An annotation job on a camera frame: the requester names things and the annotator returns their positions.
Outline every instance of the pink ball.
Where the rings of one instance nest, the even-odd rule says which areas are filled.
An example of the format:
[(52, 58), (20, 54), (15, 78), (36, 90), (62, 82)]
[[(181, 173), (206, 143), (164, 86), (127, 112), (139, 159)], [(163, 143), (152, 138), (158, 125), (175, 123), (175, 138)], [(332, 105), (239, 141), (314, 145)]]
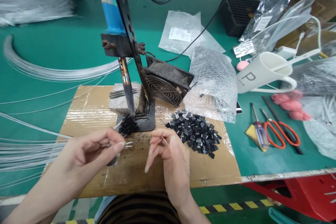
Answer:
[(297, 111), (302, 109), (302, 104), (296, 100), (288, 100), (280, 104), (280, 107), (287, 111)]
[(289, 100), (289, 97), (286, 94), (273, 94), (271, 98), (276, 105), (279, 105)]
[(291, 111), (288, 113), (290, 118), (298, 121), (309, 121), (312, 117), (303, 110)]
[(302, 96), (303, 96), (302, 91), (301, 90), (297, 90), (297, 89), (289, 91), (289, 92), (287, 92), (285, 94), (288, 95), (289, 98), (294, 99), (294, 100), (301, 100)]
[(236, 69), (240, 72), (241, 70), (243, 70), (245, 67), (247, 67), (249, 65), (249, 63), (247, 61), (240, 61), (237, 66)]

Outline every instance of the yellow and black floor stripe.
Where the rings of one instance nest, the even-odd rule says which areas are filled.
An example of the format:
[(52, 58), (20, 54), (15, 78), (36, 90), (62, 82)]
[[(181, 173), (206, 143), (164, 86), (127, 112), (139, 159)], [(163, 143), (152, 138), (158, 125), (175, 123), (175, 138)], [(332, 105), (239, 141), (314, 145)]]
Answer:
[[(256, 208), (266, 208), (271, 207), (273, 204), (267, 199), (262, 199), (258, 201), (245, 201), (240, 203), (229, 203), (229, 204), (218, 204), (211, 206), (200, 206), (199, 208), (204, 214), (212, 214), (217, 212), (234, 212), (245, 209), (256, 209)], [(94, 224), (94, 219), (84, 219), (84, 220), (69, 220), (66, 222), (57, 222), (51, 224)]]
[(211, 206), (200, 206), (200, 210), (204, 214), (212, 214), (217, 212), (234, 212), (245, 209), (256, 209), (256, 208), (265, 208), (273, 206), (271, 202), (267, 199), (262, 199), (258, 201), (245, 201), (240, 203), (229, 203), (229, 204), (219, 204)]

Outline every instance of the screwdriver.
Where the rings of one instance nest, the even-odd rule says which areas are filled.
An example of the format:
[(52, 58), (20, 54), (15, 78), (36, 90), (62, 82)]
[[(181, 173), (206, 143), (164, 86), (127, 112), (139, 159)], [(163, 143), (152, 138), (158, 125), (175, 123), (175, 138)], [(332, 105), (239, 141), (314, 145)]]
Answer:
[(254, 117), (255, 117), (255, 122), (253, 124), (256, 128), (255, 132), (257, 134), (259, 144), (260, 144), (262, 149), (269, 149), (270, 145), (268, 144), (268, 140), (266, 138), (266, 132), (263, 128), (263, 125), (258, 120), (257, 113), (256, 113), (256, 110), (254, 109), (253, 103), (251, 103), (251, 106), (252, 106)]

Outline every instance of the phone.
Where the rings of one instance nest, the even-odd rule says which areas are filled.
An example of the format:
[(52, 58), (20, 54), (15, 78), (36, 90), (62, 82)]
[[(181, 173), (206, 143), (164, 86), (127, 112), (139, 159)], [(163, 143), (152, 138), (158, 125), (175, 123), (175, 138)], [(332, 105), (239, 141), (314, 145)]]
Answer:
[(237, 101), (237, 109), (236, 109), (236, 114), (241, 114), (243, 112), (242, 108), (240, 107), (238, 101)]

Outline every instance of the green workbench surface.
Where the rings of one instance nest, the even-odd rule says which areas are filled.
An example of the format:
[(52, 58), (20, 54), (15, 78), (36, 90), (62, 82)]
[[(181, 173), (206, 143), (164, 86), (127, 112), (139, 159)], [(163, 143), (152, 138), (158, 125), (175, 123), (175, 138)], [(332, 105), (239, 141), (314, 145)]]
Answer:
[[(165, 5), (156, 5), (150, 0), (128, 0), (133, 26), (138, 42), (145, 42), (147, 51), (161, 60), (168, 60), (176, 54), (158, 48), (163, 27), (169, 10), (196, 14), (201, 11), (202, 24), (206, 25), (221, 0), (172, 0)], [(100, 0), (76, 0), (77, 17), (55, 21), (40, 22), (17, 27), (0, 28), (0, 41), (13, 34), (16, 52), (31, 63), (57, 69), (81, 69), (102, 65), (114, 60), (105, 56), (101, 47), (100, 34), (106, 29), (105, 17)], [(227, 51), (226, 54), (237, 63), (231, 48), (237, 45), (237, 38), (228, 37), (220, 16), (215, 17), (208, 31)], [(54, 83), (27, 77), (11, 68), (3, 57), (0, 48), (0, 102), (22, 100), (47, 95), (64, 90), (80, 83)], [(184, 70), (189, 70), (190, 59), (181, 56), (171, 62)], [(134, 61), (128, 67), (132, 81), (140, 81)], [(110, 74), (100, 85), (121, 83), (118, 71)], [(0, 105), (3, 113), (20, 113), (52, 107), (71, 100), (76, 89), (24, 103)], [(308, 138), (302, 123), (289, 120), (285, 112), (276, 109), (284, 122), (295, 129), (302, 141), (303, 156), (297, 155), (288, 146), (284, 150), (271, 148), (262, 153), (244, 134), (253, 121), (250, 102), (256, 108), (265, 107), (262, 93), (245, 93), (238, 96), (243, 114), (237, 116), (236, 124), (226, 123), (227, 131), (237, 158), (242, 176), (254, 174), (277, 174), (336, 167), (336, 161), (322, 156)], [(59, 132), (70, 103), (43, 112), (13, 115), (22, 121)], [(56, 137), (0, 118), (0, 137), (25, 140), (55, 140)], [(19, 180), (41, 172), (42, 168), (0, 173), (0, 185)], [(37, 179), (0, 190), (0, 196), (24, 194), (36, 183)]]

